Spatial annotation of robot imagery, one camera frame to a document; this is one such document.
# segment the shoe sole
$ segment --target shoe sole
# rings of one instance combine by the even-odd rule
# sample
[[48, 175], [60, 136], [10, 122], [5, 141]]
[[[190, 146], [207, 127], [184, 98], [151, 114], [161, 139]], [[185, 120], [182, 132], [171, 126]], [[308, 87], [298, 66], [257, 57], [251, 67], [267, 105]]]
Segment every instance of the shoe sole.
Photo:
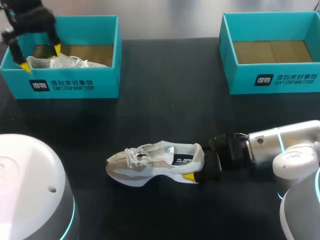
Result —
[[[156, 177], [156, 176], [146, 177], [146, 178], [141, 179], [141, 180], [123, 180], [123, 179], [120, 179], [120, 178], [113, 177], [111, 175], [109, 175], [109, 176], [111, 178], [113, 178], [114, 180], [116, 180], [117, 182], [121, 183], [121, 184], [130, 186], [130, 187], [137, 187], [137, 188], [144, 186], [152, 178]], [[169, 174], [169, 173], [166, 173], [166, 174], [161, 174], [161, 176], [166, 176], [168, 178], [171, 178], [172, 180], [174, 180], [174, 181], [176, 181], [178, 183], [184, 183], [184, 184], [196, 184], [197, 183], [197, 182], [185, 179], [181, 174]]]

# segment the black logo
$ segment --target black logo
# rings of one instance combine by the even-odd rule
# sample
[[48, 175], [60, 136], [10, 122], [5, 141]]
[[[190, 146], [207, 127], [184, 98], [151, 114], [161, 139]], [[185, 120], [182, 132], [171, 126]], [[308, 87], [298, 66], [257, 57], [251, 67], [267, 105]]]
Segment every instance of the black logo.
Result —
[[259, 74], [256, 76], [255, 86], [269, 86], [272, 79], [274, 78], [273, 74]]
[[46, 80], [29, 80], [29, 83], [35, 92], [48, 92], [50, 88]]

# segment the cardboard box bottom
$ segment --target cardboard box bottom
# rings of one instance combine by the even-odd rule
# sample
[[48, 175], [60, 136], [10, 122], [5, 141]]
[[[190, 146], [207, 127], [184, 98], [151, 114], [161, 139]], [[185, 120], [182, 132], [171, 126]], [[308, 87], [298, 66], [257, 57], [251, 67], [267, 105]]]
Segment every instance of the cardboard box bottom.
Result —
[[[61, 45], [61, 52], [67, 56], [76, 56], [89, 62], [112, 66], [113, 45]], [[37, 45], [33, 56], [37, 59], [53, 57], [53, 51], [48, 45]]]
[[239, 64], [312, 63], [303, 40], [234, 41]]

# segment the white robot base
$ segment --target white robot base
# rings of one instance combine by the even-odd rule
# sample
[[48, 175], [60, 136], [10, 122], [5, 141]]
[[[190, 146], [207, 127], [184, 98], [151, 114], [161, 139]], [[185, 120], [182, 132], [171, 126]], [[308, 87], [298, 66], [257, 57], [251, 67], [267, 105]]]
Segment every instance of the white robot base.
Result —
[[33, 137], [0, 135], [0, 239], [77, 240], [79, 229], [57, 154]]

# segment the shoe tongue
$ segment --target shoe tongue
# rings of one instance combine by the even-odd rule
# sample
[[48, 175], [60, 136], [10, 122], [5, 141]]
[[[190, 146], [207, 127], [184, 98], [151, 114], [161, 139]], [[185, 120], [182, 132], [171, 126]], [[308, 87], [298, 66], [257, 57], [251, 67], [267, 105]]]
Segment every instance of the shoe tongue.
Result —
[[165, 147], [153, 151], [149, 151], [148, 157], [152, 158], [154, 161], [166, 161], [167, 164], [172, 164], [174, 162], [175, 147]]

